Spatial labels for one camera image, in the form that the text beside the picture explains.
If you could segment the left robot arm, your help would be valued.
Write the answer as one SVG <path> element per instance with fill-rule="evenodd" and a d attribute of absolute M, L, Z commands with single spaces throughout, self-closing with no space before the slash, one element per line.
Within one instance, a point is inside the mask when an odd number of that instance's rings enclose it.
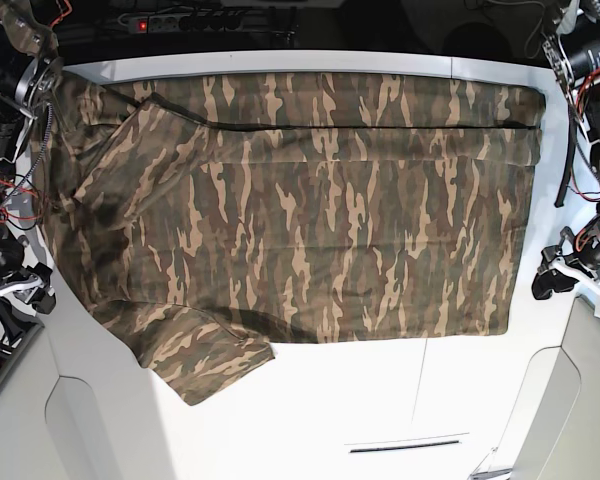
<path fill-rule="evenodd" d="M 555 207 L 573 191 L 594 205 L 578 231 L 565 227 L 557 244 L 545 247 L 532 283 L 537 300 L 578 284 L 594 296 L 600 319 L 600 1 L 554 1 L 543 24 L 542 50 L 565 97 L 568 142 Z"/>

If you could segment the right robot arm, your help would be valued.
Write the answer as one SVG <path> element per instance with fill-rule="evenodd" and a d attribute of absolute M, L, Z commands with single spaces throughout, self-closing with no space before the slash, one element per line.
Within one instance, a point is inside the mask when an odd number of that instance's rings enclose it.
<path fill-rule="evenodd" d="M 49 143 L 54 111 L 48 98 L 62 69 L 57 49 L 52 26 L 35 18 L 30 2 L 0 1 L 0 297 L 14 295 L 43 314 L 55 306 L 51 270 L 24 266 L 25 246 L 8 227 L 8 205 L 17 195 L 37 194 L 29 181 L 41 160 L 32 160 L 24 174 L 16 162 L 36 123 L 43 125 L 40 146 Z"/>

